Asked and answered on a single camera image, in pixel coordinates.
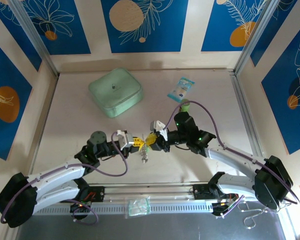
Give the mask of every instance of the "robotic arm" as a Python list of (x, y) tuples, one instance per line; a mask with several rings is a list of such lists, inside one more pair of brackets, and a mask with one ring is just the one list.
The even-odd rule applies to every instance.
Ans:
[[(208, 143), (216, 136), (199, 130), (187, 112), (176, 114), (174, 121), (177, 126), (175, 131), (168, 131), (159, 121), (151, 123), (152, 133), (146, 139), (146, 144), (153, 151), (169, 152), (170, 146), (186, 144), (194, 154), (222, 161), (246, 175), (232, 176), (218, 172), (208, 184), (193, 185), (196, 200), (220, 199), (237, 193), (255, 197), (270, 209), (279, 207), (288, 190), (267, 169), (227, 150), (225, 146), (209, 148)], [(0, 212), (8, 225), (11, 228), (18, 227), (42, 208), (65, 200), (102, 202), (105, 188), (89, 186), (82, 177), (93, 170), (100, 172), (97, 167), (104, 157), (120, 154), (126, 159), (129, 154), (139, 151), (138, 144), (135, 144), (136, 138), (130, 133), (119, 130), (116, 135), (117, 141), (107, 142), (106, 134), (96, 131), (74, 159), (65, 164), (39, 174), (24, 176), (20, 172), (14, 175), (0, 193)], [(289, 187), (293, 185), (280, 159), (274, 156), (269, 159), (252, 158), (274, 171)]]

